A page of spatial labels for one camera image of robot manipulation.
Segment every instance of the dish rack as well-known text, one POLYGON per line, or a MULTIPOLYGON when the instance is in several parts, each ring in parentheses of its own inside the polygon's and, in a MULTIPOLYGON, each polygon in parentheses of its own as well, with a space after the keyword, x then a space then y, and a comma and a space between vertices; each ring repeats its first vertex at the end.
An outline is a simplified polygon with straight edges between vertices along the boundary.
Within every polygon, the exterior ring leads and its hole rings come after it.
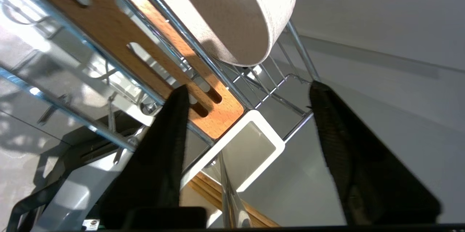
MULTIPOLYGON (((279 40, 277 41, 277 45, 282 50, 285 58, 289 62, 289 65, 294 70, 294 73, 284 75, 276 60, 269 56, 268 60, 273 63, 281 76, 280 78, 273 78, 263 65, 244 69, 242 67, 228 65, 214 60, 203 49, 202 45, 198 42, 198 40, 196 40, 191 32, 189 32, 186 26, 179 20, 176 14, 172 12, 164 0, 149 0, 149 2, 167 21, 169 21, 174 30, 181 35, 183 40, 192 48, 192 50, 194 50, 196 55, 201 58, 211 72, 214 73, 224 86, 226 86, 226 89, 229 90, 230 93, 232 93, 232 95, 234 95, 234 97, 239 101, 244 109, 242 115, 246 114, 250 110, 258 109, 269 98, 276 100, 286 109, 300 117, 289 132, 282 137, 284 143, 287 143, 302 128, 302 126, 304 126, 312 118, 313 113, 311 109, 304 111, 276 93, 276 91, 283 87, 290 78, 294 78, 304 85, 310 85, 311 83, 306 80, 306 77, 299 75, 292 59, 289 57, 287 51, 279 40), (270 82, 273 83, 273 88, 267 88, 265 84, 263 84, 258 76, 258 70, 261 70, 266 74, 270 82), (256 95, 259 100, 258 103, 253 104, 251 100, 242 93, 237 86, 239 81, 243 81, 252 93, 256 95)), ((172 58, 173 62, 175 62, 176 65, 184 73, 186 73, 192 81, 199 80, 199 85, 201 85, 202 79, 199 77, 199 73, 179 54, 179 51, 173 46, 173 44, 157 30, 156 26, 152 24, 143 13, 126 0, 119 0, 117 1, 117 4, 120 5, 120 9, 131 17, 131 19, 135 19, 139 22, 141 29, 145 29, 152 34, 154 37, 153 40, 157 43, 157 45, 161 46, 166 53, 170 54, 170 58, 172 58)), ((113 114, 111 109, 113 104, 122 108, 125 113, 133 116, 133 118, 136 118, 141 123, 148 126, 150 125, 154 116, 156 116, 156 113, 159 111, 161 106, 163 106, 165 99, 162 95, 154 91, 153 88, 141 80, 140 77, 121 64, 120 61, 116 60, 116 58, 113 57, 113 55, 105 48, 97 42, 94 42, 92 38, 89 37, 81 28, 77 27, 71 20, 59 12, 53 4, 50 4, 47 0, 2 0, 1 9, 5 15, 10 18, 10 20, 13 20, 18 24, 33 27, 37 32, 43 35, 45 39, 53 38, 60 30, 63 29, 70 31, 83 45, 93 50, 98 54, 98 56, 94 57, 94 60, 91 62, 87 62, 86 67, 82 67, 79 62, 70 63, 68 60, 57 60, 57 62, 72 72, 84 83, 88 84, 95 90, 98 90, 101 95, 106 97, 109 101, 108 110, 111 115, 113 114)), ((319 75, 317 74, 309 54, 307 53, 307 50, 305 49, 291 20, 286 26, 286 32, 286 34, 292 39, 292 42, 294 43, 310 78, 319 81, 319 75)), ((120 148, 134 151, 136 148, 134 141, 130 141, 128 138, 125 138, 114 131, 115 128, 113 120, 111 120, 111 116, 109 117, 110 124, 109 126, 106 126, 105 124, 94 120, 89 115, 86 115, 79 109, 71 106, 69 102, 67 102, 66 97, 57 97, 50 91, 41 88, 40 86, 36 86, 32 81, 20 76, 21 69, 35 58, 38 53, 40 53, 39 50, 32 51, 30 55, 28 55, 13 69, 1 65, 0 76, 19 86, 22 90, 30 93, 34 97, 50 103, 51 113, 53 112, 53 109, 58 109, 75 118, 76 121, 82 123, 91 131, 94 131, 96 134, 108 139, 113 144, 118 145, 120 148)), ((160 70, 160 68, 154 66, 153 69, 156 70, 166 82, 171 84, 175 82, 173 77, 167 73, 164 74, 164 71, 160 70)), ((212 138, 200 129, 199 126, 191 122, 188 124, 188 129, 208 144, 208 147, 199 154, 193 162, 187 165, 183 171, 184 176, 188 176, 192 166, 194 166, 199 159, 208 153, 216 142, 221 139, 221 136, 219 138, 212 138)))

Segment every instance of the wooden handle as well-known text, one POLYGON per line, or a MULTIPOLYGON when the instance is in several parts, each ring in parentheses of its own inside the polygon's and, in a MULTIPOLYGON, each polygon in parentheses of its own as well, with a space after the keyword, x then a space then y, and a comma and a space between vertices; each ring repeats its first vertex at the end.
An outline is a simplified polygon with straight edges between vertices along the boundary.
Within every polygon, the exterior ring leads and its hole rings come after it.
MULTIPOLYGON (((199 172, 195 177, 187 183, 187 185, 201 195, 205 200, 210 202, 217 209, 221 210, 222 198, 221 198, 221 185, 215 182, 213 179, 199 172)), ((280 227, 276 222, 269 219, 254 207, 242 201, 246 211, 249 213, 252 225, 254 227, 280 227)))
POLYGON ((167 98, 172 87, 166 83, 146 62, 136 57, 127 47, 131 42, 138 43, 154 60, 158 62, 180 84, 186 84, 189 93, 198 103, 189 111, 189 118, 208 136, 219 138, 229 129, 244 112, 241 104, 226 90, 225 86, 214 76, 205 64, 186 49, 187 44, 180 40, 170 25, 147 0, 131 0, 143 10, 147 17, 160 27, 160 31, 172 40, 182 55, 213 90, 205 93, 176 65, 166 53, 145 35, 138 26, 129 19, 115 0, 91 0, 88 7, 79 5, 75 0, 48 0, 55 5, 68 19, 82 29, 102 48, 111 53, 123 66, 137 75, 149 87, 163 98, 167 98))

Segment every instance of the wooden cutting board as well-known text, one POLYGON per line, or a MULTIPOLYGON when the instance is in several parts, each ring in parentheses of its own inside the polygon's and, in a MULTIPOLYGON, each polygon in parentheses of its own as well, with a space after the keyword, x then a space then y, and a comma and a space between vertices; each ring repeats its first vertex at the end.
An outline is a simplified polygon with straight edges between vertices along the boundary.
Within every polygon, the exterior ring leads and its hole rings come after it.
POLYGON ((198 101, 191 106, 189 118, 208 136, 219 138, 244 112, 238 100, 226 90, 211 70, 169 25, 169 22, 166 22, 166 19, 147 0, 131 1, 173 43, 189 64, 211 86, 210 91, 207 93, 202 91, 161 48, 154 44, 126 14, 119 10, 115 0, 91 0, 92 3, 88 7, 81 6, 76 0, 48 1, 101 47, 111 53, 122 65, 163 98, 167 98, 172 87, 128 48, 129 43, 138 43, 180 84, 187 85, 189 93, 198 101))

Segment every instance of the chrome wire rack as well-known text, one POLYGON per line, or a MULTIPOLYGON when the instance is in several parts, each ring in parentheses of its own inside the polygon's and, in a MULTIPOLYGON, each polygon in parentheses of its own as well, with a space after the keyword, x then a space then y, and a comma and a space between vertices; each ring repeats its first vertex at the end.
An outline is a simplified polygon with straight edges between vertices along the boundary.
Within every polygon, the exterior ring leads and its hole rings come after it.
MULTIPOLYGON (((49 32, 47 34, 47 37, 53 37, 53 35, 55 35, 58 30, 65 28, 68 31, 70 31, 73 35, 75 35, 84 45, 86 45, 91 50, 93 50, 94 52, 98 53, 101 57, 103 57, 104 65, 106 68, 105 71, 100 72, 96 77, 89 77, 88 75, 86 75, 86 77, 83 77, 81 75, 81 77, 79 78, 86 79, 86 83, 88 84, 92 83, 92 84, 105 85, 105 82, 106 83, 110 82, 112 75, 114 75, 115 73, 120 73, 120 75, 126 78, 131 84, 133 84, 136 88, 141 90, 140 93, 138 93, 137 95, 132 95, 129 98, 126 98, 125 102, 130 100, 132 105, 135 107, 140 107, 141 104, 143 104, 145 108, 148 108, 148 107, 151 108, 151 111, 148 115, 149 117, 153 118, 156 115, 156 112, 159 111, 159 108, 163 106, 163 103, 164 103, 164 99, 161 97, 161 95, 153 91, 153 89, 147 86, 142 80, 140 80, 137 75, 135 75, 130 70, 128 70, 126 67, 121 65, 121 63, 118 62, 118 60, 116 60, 109 52, 104 50, 101 46, 99 46, 96 42, 94 42, 90 37, 88 37, 88 35, 86 35, 85 32, 83 32, 80 28, 74 25, 73 22, 71 22, 64 15, 62 15, 53 5, 48 3, 47 0, 29 0, 29 1, 35 4, 37 7, 39 7, 40 13, 42 13, 41 16, 37 17, 36 20, 34 19, 31 20, 30 18, 26 19, 30 24, 37 26, 46 21, 49 21, 49 22, 53 21, 52 23, 54 25, 60 24, 60 26, 53 29, 52 32, 49 32)), ((186 26, 179 20, 176 14, 164 2, 164 0, 149 0, 149 1, 167 20, 170 20, 170 23, 172 27, 176 30, 176 32, 178 32, 181 35, 183 40, 185 40, 185 42, 188 43, 188 45, 196 52, 196 54, 199 57, 201 57, 204 63, 208 65, 208 67, 218 77, 218 79, 220 79, 220 81, 231 91, 231 93, 237 98, 237 100, 239 100, 239 102, 244 107, 244 113, 246 113, 249 110, 254 110, 254 109, 259 108, 264 102, 266 102, 266 100, 268 100, 271 97, 272 99, 282 104, 286 109, 289 109, 293 113, 296 113, 298 116, 300 116, 300 120, 297 121, 294 126, 292 126, 292 128, 289 130, 289 132, 284 137, 282 137, 285 143, 287 143, 301 129, 301 127, 304 126, 304 124, 306 124, 312 118, 313 113, 311 110, 304 111, 300 109, 298 106, 296 106, 295 104, 293 104, 292 102, 288 101, 286 98, 281 97, 280 95, 276 93, 276 90, 281 85, 283 85, 286 82, 286 80, 288 80, 289 78, 295 78, 301 84, 304 84, 304 85, 310 85, 311 83, 308 80, 306 80, 305 77, 301 77, 299 75, 298 70, 296 69, 288 53, 282 46, 281 42, 279 41, 277 42, 278 47, 284 53, 284 56, 289 62, 289 65, 294 70, 294 73, 284 75, 280 67, 278 66, 277 62, 272 57, 269 57, 269 60, 272 61, 277 71, 281 75, 281 80, 277 82, 275 81, 275 78, 273 78, 269 74, 269 71, 263 65, 259 65, 261 70, 267 75, 267 77, 269 77, 270 81, 274 85, 274 88, 269 89, 263 84, 263 82, 261 82, 260 78, 258 77, 258 75, 256 74, 253 68, 248 68, 247 70, 243 70, 243 68, 235 67, 232 65, 226 65, 211 58, 210 55, 204 50, 202 45, 199 43, 199 41, 192 35, 192 33, 186 28, 186 26), (229 71, 230 74, 232 73, 232 75, 234 76, 229 77, 226 71, 229 71), (252 75, 254 75, 254 77, 247 76, 249 72, 252 75), (247 98, 244 95, 244 93, 242 93, 242 91, 238 88, 236 83, 239 80, 243 80, 247 84, 247 87, 256 95, 256 97, 259 99, 259 102, 257 104, 253 105, 252 102, 249 100, 249 98, 247 98), (259 93, 259 91, 255 91, 256 89, 262 91, 263 93, 266 93, 265 96, 259 97, 259 95, 257 94, 259 93)), ((1 4, 2 4, 2 10, 4 8, 14 9, 14 7, 10 6, 7 0, 2 0, 1 4)), ((156 28, 154 28, 154 25, 150 24, 148 20, 142 19, 143 17, 138 15, 137 10, 131 9, 130 5, 129 6, 127 5, 127 7, 129 7, 130 12, 136 17, 138 17, 142 21, 142 24, 147 29, 149 29, 154 34, 154 36, 165 47, 170 48, 170 49, 173 48, 173 46, 169 42, 167 42, 167 40, 160 33, 156 31, 156 28)), ((292 21, 288 22, 286 29, 287 29, 287 34, 292 39, 295 45, 295 48, 298 51, 300 58, 302 59, 307 69, 307 72, 309 73, 310 78, 312 78, 312 80, 319 81, 320 80, 319 75, 317 74, 314 68, 314 65, 312 64, 312 60, 310 59, 309 54, 307 53, 307 50, 302 44, 301 39, 298 35, 298 32, 294 24, 292 23, 292 21)), ((190 70, 190 66, 188 65, 188 63, 186 63, 185 60, 179 59, 178 57, 177 62, 178 62, 178 65, 185 68, 184 69, 185 72, 190 70)), ((10 69, 4 65, 1 65, 0 76, 9 80, 15 85, 19 86, 22 90, 24 90, 27 93, 30 93, 35 98, 38 98, 38 99, 41 99, 43 101, 50 103, 51 106, 75 118, 76 121, 79 121, 80 123, 85 125, 87 128, 89 128, 91 131, 94 131, 96 134, 102 136, 103 138, 108 139, 109 141, 118 145, 119 147, 123 149, 128 149, 129 151, 135 150, 136 146, 134 145, 134 142, 114 132, 113 127, 106 126, 105 124, 94 120, 93 118, 86 115, 82 111, 72 107, 69 103, 63 100, 63 98, 55 96, 50 91, 43 89, 40 86, 36 86, 32 81, 28 80, 27 78, 23 78, 22 76, 19 75, 20 69, 21 69, 21 66, 16 69, 10 69)), ((196 78, 196 76, 197 76, 196 73, 191 73, 190 75, 191 78, 196 78)), ((115 102, 114 100, 111 99, 111 95, 108 95, 108 99, 110 103, 112 101, 115 102)), ((199 129, 196 125, 192 123, 189 123, 188 129, 191 130, 193 133, 195 133, 196 136, 201 138, 209 146, 201 154, 199 154, 199 156, 197 156, 196 159, 186 167, 186 169, 184 169, 184 175, 186 175, 189 172, 190 168, 195 164, 195 162, 198 161, 204 154, 206 154, 208 150, 212 146, 214 146, 214 144, 218 140, 218 139, 210 138, 201 129, 199 129)))

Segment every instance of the sticker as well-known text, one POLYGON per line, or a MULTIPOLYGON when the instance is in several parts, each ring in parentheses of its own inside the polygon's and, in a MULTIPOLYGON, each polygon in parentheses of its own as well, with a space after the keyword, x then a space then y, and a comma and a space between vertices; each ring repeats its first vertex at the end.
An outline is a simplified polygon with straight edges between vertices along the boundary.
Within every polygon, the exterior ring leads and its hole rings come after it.
POLYGON ((86 219, 83 222, 83 226, 86 227, 86 231, 97 231, 100 219, 86 219))

